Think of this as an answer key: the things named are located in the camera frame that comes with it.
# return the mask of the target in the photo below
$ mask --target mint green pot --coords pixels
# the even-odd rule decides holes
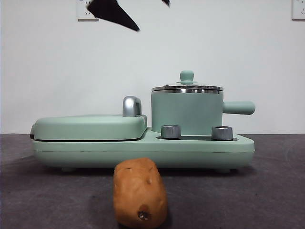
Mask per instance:
[[[211,134],[222,126],[223,113],[251,115],[252,102],[224,102],[223,88],[198,84],[192,71],[182,71],[180,81],[152,89],[152,131],[162,125],[179,125],[183,135]]]

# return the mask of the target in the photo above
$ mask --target mint green appliance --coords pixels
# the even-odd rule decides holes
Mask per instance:
[[[248,165],[254,141],[222,126],[222,113],[252,114],[251,102],[223,102],[223,88],[197,84],[183,71],[175,85],[152,89],[152,128],[141,101],[123,100],[122,114],[49,117],[36,121],[31,138],[43,164],[70,171],[115,167],[149,157],[158,167],[213,168],[222,172]]]

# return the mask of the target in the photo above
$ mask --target wall outlet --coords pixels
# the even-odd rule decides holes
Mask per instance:
[[[87,10],[87,6],[92,0],[76,0],[76,10],[78,21],[98,21],[92,13]]]
[[[292,0],[292,20],[305,20],[305,0]]]

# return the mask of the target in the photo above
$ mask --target gray surface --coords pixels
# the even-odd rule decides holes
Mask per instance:
[[[161,169],[161,228],[305,228],[305,135],[245,135],[251,166],[228,175]],[[62,173],[32,156],[29,135],[1,135],[1,229],[115,229],[112,169]]]

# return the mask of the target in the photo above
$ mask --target potato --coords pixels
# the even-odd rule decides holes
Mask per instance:
[[[113,176],[116,220],[133,229],[153,229],[167,217],[167,196],[156,164],[149,158],[123,161]]]

